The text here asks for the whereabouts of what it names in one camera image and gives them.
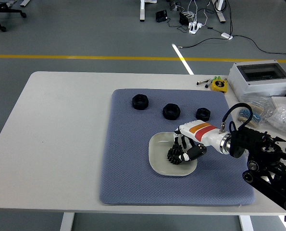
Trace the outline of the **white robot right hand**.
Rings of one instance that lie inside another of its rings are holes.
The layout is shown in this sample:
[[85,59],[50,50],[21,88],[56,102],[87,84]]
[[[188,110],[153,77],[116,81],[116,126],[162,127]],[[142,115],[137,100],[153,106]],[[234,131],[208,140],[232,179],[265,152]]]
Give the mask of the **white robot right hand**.
[[207,122],[188,122],[174,131],[174,144],[168,151],[167,159],[175,165],[183,161],[193,161],[205,155],[208,146],[222,154],[229,154],[229,139],[229,132]]

